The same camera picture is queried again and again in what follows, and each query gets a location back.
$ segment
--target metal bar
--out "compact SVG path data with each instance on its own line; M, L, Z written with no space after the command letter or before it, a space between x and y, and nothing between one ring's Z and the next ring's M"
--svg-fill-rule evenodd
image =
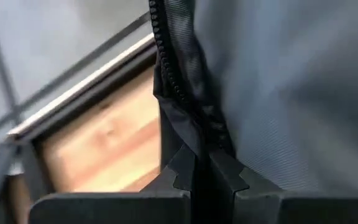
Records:
M183 145L139 193L53 194L35 203L29 223L191 223L196 160Z
M123 40L125 37L127 37L129 34L134 32L136 29L138 29L140 26L142 26L149 20L150 20L150 14L148 12L141 15L134 22L131 22L128 26L123 28L116 35L109 38L107 41L105 41L103 44L101 44L94 51L92 51L91 53L89 53L88 55L83 57L77 63L72 65L69 69L65 70L56 79L52 80L50 83L45 85L41 90L39 90L36 94L32 95L28 100L19 104L19 110L20 111L26 110L27 108L32 106L34 103L38 102L45 95L54 91L56 89L56 87L64 84L71 77L75 76L75 74L77 74L77 72L79 72L81 69L83 69L84 67L89 65L94 59L100 57L108 49L110 49L112 46L116 45L118 42Z
M58 110L62 106L69 103L79 94L83 93L87 88L91 87L98 80L104 78L110 71L114 70L118 66L122 65L127 58L136 54L144 47L150 45L154 41L153 33L150 33L133 46L129 47L123 53L119 54L116 58L112 59L107 64L103 65L97 71L86 77L84 80L73 86L71 89L64 92L62 95L51 101L47 106L44 106L41 110L27 118L21 124L11 129L7 134L9 137L16 138L28 129L36 125L39 121L45 119L47 116Z

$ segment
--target wood grain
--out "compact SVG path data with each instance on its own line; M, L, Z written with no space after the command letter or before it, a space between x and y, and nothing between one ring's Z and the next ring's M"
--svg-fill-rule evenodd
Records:
M44 159L59 192L120 191L158 168L152 71L147 69L44 142Z

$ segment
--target black zipper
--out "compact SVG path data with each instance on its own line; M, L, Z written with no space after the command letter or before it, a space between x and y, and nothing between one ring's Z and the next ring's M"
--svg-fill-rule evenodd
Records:
M189 108L191 102L190 97L185 91L183 80L177 78L177 76L181 76L179 74L180 69L173 48L170 45L167 24L163 19L165 17L164 7L160 2L154 0L150 0L149 5L150 18L152 21L155 43L160 56L162 73L166 75L167 80L172 86L174 94L176 95L176 98L179 99L181 105L185 108Z
M216 137L211 137L210 140L215 142L221 150L233 155L231 140L228 137L224 123L214 122L208 118L201 119L205 116L202 115L202 111L198 111L199 106L194 104L194 99L186 88L186 83L180 73L178 60L170 41L163 1L149 0L149 6L155 43L160 57L162 75L167 77L167 80L174 91L175 98L179 100L180 105L184 107L186 112L189 113L193 119L195 119L196 123L205 127L204 131L208 132L205 134L207 136L210 135Z

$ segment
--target gray fabric cover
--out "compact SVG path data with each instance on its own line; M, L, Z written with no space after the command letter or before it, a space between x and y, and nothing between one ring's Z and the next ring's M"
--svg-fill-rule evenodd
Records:
M358 1L195 1L237 158L287 190L358 190Z

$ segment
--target wooden panel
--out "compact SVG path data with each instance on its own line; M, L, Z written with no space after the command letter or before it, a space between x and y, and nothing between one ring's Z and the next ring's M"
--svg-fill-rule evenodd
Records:
M58 191L120 191L158 169L152 71L147 69L44 142L43 155Z

